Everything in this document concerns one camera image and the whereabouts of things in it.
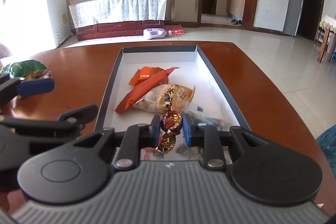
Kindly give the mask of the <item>white chest freezer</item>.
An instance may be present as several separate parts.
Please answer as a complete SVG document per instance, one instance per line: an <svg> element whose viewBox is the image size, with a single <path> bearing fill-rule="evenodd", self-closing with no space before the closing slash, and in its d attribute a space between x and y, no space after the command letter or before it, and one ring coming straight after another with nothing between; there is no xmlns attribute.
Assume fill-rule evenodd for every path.
<svg viewBox="0 0 336 224"><path fill-rule="evenodd" d="M54 50L71 35L66 0L8 0L1 7L1 44L14 56Z"/></svg>

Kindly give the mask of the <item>green chip bag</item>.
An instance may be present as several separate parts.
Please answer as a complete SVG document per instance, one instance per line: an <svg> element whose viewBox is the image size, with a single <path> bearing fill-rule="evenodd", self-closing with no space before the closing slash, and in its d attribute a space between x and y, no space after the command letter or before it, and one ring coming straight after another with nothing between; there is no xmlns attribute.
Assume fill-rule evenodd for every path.
<svg viewBox="0 0 336 224"><path fill-rule="evenodd" d="M36 60L26 60L6 65L1 69L1 73L8 73L11 78L23 77L29 71L46 70L47 67Z"/></svg>

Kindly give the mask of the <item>pink white snack packet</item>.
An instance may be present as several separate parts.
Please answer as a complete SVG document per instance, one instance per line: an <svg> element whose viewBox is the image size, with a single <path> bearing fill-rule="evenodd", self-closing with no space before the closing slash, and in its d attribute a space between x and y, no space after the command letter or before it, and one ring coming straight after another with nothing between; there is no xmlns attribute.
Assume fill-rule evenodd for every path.
<svg viewBox="0 0 336 224"><path fill-rule="evenodd" d="M162 139L162 135L159 136L158 143L155 147L146 147L141 150L141 161L161 161L164 158L164 153L157 150L157 147Z"/></svg>

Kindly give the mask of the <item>dark wood TV cabinet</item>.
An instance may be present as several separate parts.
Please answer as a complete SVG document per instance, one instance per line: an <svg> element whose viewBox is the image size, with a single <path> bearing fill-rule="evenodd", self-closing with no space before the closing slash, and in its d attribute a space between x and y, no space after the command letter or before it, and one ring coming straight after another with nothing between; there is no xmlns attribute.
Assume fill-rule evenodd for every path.
<svg viewBox="0 0 336 224"><path fill-rule="evenodd" d="M147 28L163 28L164 20L140 20L117 23L98 23L76 28L78 41L115 38L121 36L142 36Z"/></svg>

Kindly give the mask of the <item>red gold candies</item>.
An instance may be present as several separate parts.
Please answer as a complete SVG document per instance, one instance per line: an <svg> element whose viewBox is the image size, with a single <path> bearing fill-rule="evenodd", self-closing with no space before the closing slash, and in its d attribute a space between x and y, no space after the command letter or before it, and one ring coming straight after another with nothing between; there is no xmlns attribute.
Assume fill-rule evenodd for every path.
<svg viewBox="0 0 336 224"><path fill-rule="evenodd" d="M158 151L169 153L176 144L176 137L181 133L182 116L173 110L173 94L175 88L168 88L163 95L166 112L161 118L161 130L164 132L162 139L157 147Z"/></svg>

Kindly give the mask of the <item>blue plastic bag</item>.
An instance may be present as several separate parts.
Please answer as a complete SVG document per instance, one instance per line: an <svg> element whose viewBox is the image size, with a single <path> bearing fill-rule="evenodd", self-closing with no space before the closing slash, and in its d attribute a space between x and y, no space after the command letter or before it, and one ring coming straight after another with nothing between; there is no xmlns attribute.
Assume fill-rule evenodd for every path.
<svg viewBox="0 0 336 224"><path fill-rule="evenodd" d="M336 125L331 126L316 139L326 160L336 177Z"/></svg>

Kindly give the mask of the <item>clear sunflower seed bag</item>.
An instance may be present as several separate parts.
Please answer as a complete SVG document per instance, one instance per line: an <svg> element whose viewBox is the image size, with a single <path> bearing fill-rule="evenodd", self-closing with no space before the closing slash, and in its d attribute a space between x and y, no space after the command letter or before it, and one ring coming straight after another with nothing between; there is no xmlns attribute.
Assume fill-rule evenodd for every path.
<svg viewBox="0 0 336 224"><path fill-rule="evenodd" d="M203 144L193 143L191 131L196 130L197 126L211 125L215 126L218 131L228 131L229 126L222 119L209 116L209 112L203 112L203 109L190 104L183 112L183 136L177 136L177 143L173 151L179 155L179 160L203 160Z"/></svg>

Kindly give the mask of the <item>grey shallow tray box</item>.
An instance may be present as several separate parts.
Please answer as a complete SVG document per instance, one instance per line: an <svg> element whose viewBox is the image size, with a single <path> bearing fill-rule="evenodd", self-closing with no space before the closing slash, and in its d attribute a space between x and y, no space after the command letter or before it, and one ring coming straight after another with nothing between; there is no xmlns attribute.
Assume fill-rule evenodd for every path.
<svg viewBox="0 0 336 224"><path fill-rule="evenodd" d="M122 114L116 113L119 103L134 88L130 79L144 67L173 71L166 84L151 88ZM123 48L110 75L95 128L122 132L133 124L149 124L155 115L166 112L165 99L169 97L172 110L188 115L197 126L209 124L219 131L229 131L232 126L249 128L200 46Z"/></svg>

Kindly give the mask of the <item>white lace cabinet cloth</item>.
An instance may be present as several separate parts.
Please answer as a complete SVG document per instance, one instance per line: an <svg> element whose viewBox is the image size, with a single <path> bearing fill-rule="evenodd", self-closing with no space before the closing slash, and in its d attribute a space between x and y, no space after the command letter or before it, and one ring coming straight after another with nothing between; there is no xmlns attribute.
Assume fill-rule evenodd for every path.
<svg viewBox="0 0 336 224"><path fill-rule="evenodd" d="M75 28L103 23L165 20L168 0L87 0L70 5Z"/></svg>

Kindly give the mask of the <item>wooden dining table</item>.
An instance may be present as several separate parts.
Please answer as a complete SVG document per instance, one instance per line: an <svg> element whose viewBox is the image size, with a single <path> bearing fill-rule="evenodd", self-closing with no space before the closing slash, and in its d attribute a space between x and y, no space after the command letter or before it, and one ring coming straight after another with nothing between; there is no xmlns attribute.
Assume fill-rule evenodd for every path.
<svg viewBox="0 0 336 224"><path fill-rule="evenodd" d="M325 15L319 23L319 26L324 30L323 42L320 47L317 61L321 63L325 52L327 51L329 34L332 32L334 34L333 39L331 40L331 46L329 46L329 53L327 56L327 62L329 63L335 52L335 29L336 29L336 19Z"/></svg>

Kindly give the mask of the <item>orange peanut snack bag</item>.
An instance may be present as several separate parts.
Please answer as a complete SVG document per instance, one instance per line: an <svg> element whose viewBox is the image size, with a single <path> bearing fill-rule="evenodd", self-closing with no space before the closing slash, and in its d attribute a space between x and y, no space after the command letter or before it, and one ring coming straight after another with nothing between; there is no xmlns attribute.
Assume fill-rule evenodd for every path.
<svg viewBox="0 0 336 224"><path fill-rule="evenodd" d="M152 88L133 107L151 113L163 114L167 110L184 112L194 98L195 86L191 89L177 84L163 84Z"/></svg>

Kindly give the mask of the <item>red long snack packet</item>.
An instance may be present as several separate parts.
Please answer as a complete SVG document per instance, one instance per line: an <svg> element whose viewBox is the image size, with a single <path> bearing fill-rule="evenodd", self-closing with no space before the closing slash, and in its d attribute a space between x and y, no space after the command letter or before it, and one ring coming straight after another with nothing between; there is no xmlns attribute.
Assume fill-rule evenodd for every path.
<svg viewBox="0 0 336 224"><path fill-rule="evenodd" d="M133 89L121 100L118 106L115 109L117 114L123 114L127 109L132 107L139 99L141 99L147 92L151 91L151 89L167 84L169 81L169 75L178 67L171 67L168 69L163 69L152 75L149 79L144 81L137 86L134 86Z"/></svg>

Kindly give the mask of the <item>orange square snack packet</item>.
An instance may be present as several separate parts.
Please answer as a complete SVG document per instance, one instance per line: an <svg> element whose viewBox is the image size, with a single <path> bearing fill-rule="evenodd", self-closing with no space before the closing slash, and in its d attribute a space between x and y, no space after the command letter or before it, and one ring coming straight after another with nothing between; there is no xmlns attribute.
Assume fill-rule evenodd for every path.
<svg viewBox="0 0 336 224"><path fill-rule="evenodd" d="M149 79L152 75L163 71L162 68L159 67L143 67L138 69L134 76L130 79L129 85L130 86L137 86L138 84L143 83L147 79Z"/></svg>

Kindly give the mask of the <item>purple white floor toy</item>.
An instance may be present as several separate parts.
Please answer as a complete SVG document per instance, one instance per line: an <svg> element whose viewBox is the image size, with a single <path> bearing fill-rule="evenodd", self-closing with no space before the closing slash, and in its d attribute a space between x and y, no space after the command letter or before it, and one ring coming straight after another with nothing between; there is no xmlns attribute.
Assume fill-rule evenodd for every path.
<svg viewBox="0 0 336 224"><path fill-rule="evenodd" d="M146 28L143 30L143 37L147 40L163 39L171 35L172 31L167 31L163 28Z"/></svg>

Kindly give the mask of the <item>tan brown snack packet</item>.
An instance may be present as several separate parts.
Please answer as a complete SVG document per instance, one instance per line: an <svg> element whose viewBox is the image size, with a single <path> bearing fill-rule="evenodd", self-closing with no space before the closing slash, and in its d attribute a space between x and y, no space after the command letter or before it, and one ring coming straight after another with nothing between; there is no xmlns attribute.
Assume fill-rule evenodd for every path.
<svg viewBox="0 0 336 224"><path fill-rule="evenodd" d="M46 70L29 71L25 76L25 80L38 80L38 79L52 79L52 72Z"/></svg>

